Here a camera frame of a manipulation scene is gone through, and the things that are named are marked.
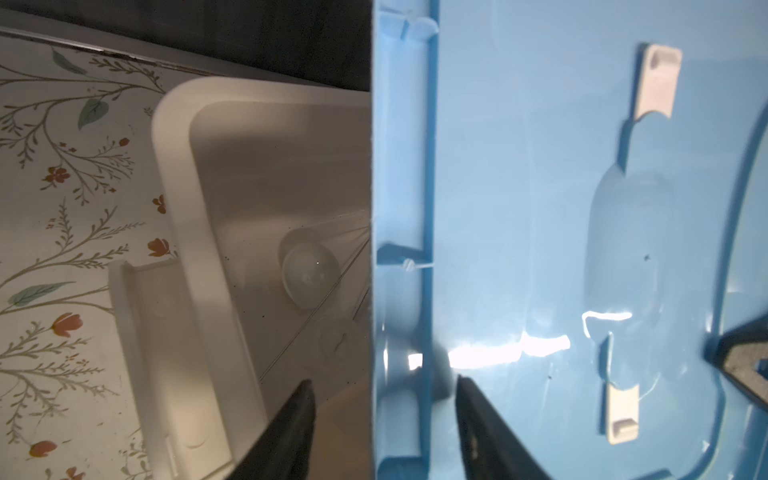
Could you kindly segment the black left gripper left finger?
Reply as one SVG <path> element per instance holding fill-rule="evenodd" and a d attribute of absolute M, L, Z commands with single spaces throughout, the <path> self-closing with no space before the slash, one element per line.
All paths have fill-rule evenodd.
<path fill-rule="evenodd" d="M 315 431 L 312 381 L 301 381 L 228 480 L 306 479 Z"/>

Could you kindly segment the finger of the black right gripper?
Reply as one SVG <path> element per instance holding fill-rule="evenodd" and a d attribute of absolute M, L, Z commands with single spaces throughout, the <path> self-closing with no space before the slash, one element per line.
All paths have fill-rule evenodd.
<path fill-rule="evenodd" d="M 718 342 L 713 364 L 738 390 L 762 410 L 767 409 L 767 316 L 728 332 Z"/>

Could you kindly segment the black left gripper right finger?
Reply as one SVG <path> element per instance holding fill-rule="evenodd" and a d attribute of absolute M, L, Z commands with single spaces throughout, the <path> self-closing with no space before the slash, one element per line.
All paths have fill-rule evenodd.
<path fill-rule="evenodd" d="M 549 479 L 471 378 L 458 377 L 455 408 L 467 479 Z"/>

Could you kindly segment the white plastic storage bin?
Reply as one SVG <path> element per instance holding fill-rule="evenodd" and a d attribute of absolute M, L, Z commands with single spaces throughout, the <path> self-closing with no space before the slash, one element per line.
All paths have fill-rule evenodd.
<path fill-rule="evenodd" d="M 370 95 L 201 78 L 161 100 L 152 143 L 171 257 L 108 272 L 154 477 L 227 477 L 309 379 L 309 477 L 372 478 L 370 335 L 368 368 L 351 381 L 259 380 L 301 322 L 286 254 L 319 243 L 342 265 L 370 236 Z"/>

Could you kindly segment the white porcelain mortar bowl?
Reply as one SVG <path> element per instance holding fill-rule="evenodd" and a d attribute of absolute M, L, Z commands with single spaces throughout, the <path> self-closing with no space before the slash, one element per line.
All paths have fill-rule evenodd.
<path fill-rule="evenodd" d="M 301 310 L 316 308 L 341 276 L 335 255 L 319 243 L 302 243 L 284 257 L 281 274 L 284 288 Z"/>

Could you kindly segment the blue plastic bin lid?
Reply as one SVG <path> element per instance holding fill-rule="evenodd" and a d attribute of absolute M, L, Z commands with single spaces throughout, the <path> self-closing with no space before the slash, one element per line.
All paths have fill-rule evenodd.
<path fill-rule="evenodd" d="M 467 479 L 471 378 L 551 479 L 763 479 L 713 364 L 767 316 L 763 1 L 372 7 L 373 471 Z"/>

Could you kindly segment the clear glass bottle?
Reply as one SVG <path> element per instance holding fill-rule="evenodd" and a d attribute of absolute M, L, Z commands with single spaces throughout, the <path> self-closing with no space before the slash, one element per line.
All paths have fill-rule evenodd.
<path fill-rule="evenodd" d="M 361 348 L 362 333 L 353 321 L 337 320 L 319 327 L 321 358 L 329 362 L 342 362 L 356 357 Z"/>

